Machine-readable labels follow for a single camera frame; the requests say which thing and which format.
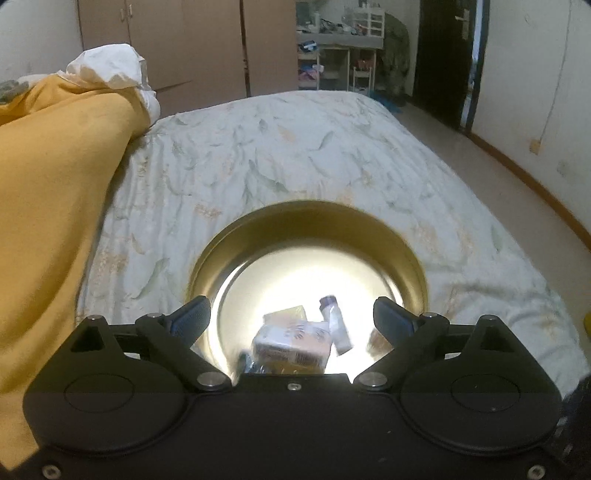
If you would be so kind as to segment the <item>green hanging jacket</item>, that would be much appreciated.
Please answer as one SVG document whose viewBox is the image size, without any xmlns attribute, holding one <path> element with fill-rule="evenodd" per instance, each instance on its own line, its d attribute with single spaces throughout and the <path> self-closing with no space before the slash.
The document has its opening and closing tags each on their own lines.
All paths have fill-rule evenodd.
<svg viewBox="0 0 591 480">
<path fill-rule="evenodd" d="M 406 95 L 406 80 L 410 70 L 410 38 L 407 27 L 395 16 L 385 16 L 384 49 L 382 52 L 383 80 L 391 98 Z"/>
</svg>

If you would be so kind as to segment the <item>clear bag blue items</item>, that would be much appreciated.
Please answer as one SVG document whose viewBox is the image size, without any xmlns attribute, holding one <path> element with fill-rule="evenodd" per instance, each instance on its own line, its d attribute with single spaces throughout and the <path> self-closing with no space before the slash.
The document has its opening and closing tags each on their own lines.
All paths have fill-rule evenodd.
<svg viewBox="0 0 591 480">
<path fill-rule="evenodd" d="M 238 376 L 240 376 L 242 374 L 263 374 L 266 370 L 264 370 L 263 364 L 256 362 L 252 358 L 249 351 L 243 350 L 238 354 L 238 358 L 236 359 L 236 371 L 238 372 Z"/>
</svg>

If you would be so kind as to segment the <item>round decorated tin box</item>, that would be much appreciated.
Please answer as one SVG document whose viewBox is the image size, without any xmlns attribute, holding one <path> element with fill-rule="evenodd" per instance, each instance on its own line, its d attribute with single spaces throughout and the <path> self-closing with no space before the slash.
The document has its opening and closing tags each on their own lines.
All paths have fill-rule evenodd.
<svg viewBox="0 0 591 480">
<path fill-rule="evenodd" d="M 322 321 L 320 301 L 334 296 L 353 348 L 329 355 L 325 371 L 355 377 L 391 351 L 377 332 L 373 306 L 388 297 L 426 311 L 424 269 L 404 238 L 360 210 L 322 201 L 280 203 L 219 232 L 200 254 L 187 296 L 211 302 L 197 352 L 230 378 L 252 347 L 266 314 L 301 307 Z"/>
</svg>

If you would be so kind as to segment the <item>cluttered desk shelf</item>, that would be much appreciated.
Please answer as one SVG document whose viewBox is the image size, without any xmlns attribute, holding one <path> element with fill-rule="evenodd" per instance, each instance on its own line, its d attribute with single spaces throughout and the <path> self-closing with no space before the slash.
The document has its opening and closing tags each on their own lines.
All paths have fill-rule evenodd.
<svg viewBox="0 0 591 480">
<path fill-rule="evenodd" d="M 386 12 L 381 8 L 348 9 L 338 23 L 315 11 L 310 21 L 297 25 L 298 87 L 370 96 L 385 33 Z"/>
</svg>

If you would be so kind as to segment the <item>floral bed quilt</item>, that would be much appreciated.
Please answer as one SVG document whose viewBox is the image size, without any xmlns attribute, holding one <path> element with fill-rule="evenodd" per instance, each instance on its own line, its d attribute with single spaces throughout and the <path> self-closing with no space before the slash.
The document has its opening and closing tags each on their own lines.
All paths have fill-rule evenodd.
<svg viewBox="0 0 591 480">
<path fill-rule="evenodd" d="M 78 315 L 127 323 L 176 309 L 217 233 L 297 200 L 393 228 L 425 269 L 432 311 L 464 323 L 499 316 L 563 395 L 588 376 L 566 305 L 512 235 L 384 106 L 353 93 L 257 96 L 157 121 L 112 181 Z"/>
</svg>

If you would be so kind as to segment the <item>yellow sticky note pad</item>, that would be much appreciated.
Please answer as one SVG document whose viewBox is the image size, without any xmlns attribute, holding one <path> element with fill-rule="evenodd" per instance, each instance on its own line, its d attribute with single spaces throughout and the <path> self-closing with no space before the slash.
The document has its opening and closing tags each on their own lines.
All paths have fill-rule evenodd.
<svg viewBox="0 0 591 480">
<path fill-rule="evenodd" d="M 308 322 L 303 306 L 295 306 L 263 315 L 263 324 L 290 328 Z"/>
</svg>

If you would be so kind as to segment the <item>yellow blanket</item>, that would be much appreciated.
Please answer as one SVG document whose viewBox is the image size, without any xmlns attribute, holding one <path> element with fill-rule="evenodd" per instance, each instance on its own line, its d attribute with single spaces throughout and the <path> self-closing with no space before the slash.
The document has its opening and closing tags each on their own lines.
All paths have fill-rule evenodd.
<svg viewBox="0 0 591 480">
<path fill-rule="evenodd" d="M 1 106 L 1 463 L 37 445 L 24 393 L 75 324 L 111 179 L 150 118 L 133 88 L 53 74 Z"/>
</svg>

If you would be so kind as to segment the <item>white tube purple cap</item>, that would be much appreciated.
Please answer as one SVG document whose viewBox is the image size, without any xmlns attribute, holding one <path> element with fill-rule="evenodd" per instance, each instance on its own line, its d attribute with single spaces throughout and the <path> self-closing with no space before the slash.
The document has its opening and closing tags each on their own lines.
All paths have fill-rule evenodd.
<svg viewBox="0 0 591 480">
<path fill-rule="evenodd" d="M 329 324 L 335 351 L 339 355 L 346 354 L 353 348 L 353 345 L 351 339 L 349 339 L 349 333 L 346 330 L 346 324 L 344 318 L 342 318 L 342 310 L 339 308 L 337 298 L 335 296 L 322 297 L 320 311 L 325 322 Z"/>
</svg>

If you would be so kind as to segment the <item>dark door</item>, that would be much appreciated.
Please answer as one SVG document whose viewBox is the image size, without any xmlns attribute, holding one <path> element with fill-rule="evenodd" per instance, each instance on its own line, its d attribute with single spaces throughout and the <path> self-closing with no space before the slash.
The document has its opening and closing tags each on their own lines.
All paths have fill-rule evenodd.
<svg viewBox="0 0 591 480">
<path fill-rule="evenodd" d="M 420 3 L 413 99 L 445 125 L 471 131 L 484 67 L 490 3 Z"/>
</svg>

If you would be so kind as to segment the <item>white pillow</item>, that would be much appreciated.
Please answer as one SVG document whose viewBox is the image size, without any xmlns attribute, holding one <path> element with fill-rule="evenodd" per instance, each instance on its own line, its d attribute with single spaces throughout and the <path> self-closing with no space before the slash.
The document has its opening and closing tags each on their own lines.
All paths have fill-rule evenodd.
<svg viewBox="0 0 591 480">
<path fill-rule="evenodd" d="M 83 51 L 58 75 L 77 86 L 110 90 L 134 89 L 153 125 L 161 107 L 149 85 L 147 61 L 129 44 L 108 44 Z"/>
</svg>

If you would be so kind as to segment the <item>white tissue pack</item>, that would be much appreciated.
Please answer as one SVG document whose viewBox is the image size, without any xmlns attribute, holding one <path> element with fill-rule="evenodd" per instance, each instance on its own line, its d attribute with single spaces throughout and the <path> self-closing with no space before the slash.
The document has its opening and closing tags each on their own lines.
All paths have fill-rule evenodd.
<svg viewBox="0 0 591 480">
<path fill-rule="evenodd" d="M 253 360 L 273 374 L 322 374 L 331 350 L 327 322 L 263 325 L 252 340 Z"/>
</svg>

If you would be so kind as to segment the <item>brown wardrobe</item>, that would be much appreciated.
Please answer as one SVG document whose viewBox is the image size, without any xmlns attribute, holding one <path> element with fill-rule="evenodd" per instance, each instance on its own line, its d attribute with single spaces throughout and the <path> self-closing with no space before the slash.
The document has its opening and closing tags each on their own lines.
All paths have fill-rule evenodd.
<svg viewBox="0 0 591 480">
<path fill-rule="evenodd" d="M 273 0 L 85 0 L 85 49 L 127 43 L 147 62 L 162 116 L 294 91 L 296 5 Z"/>
</svg>

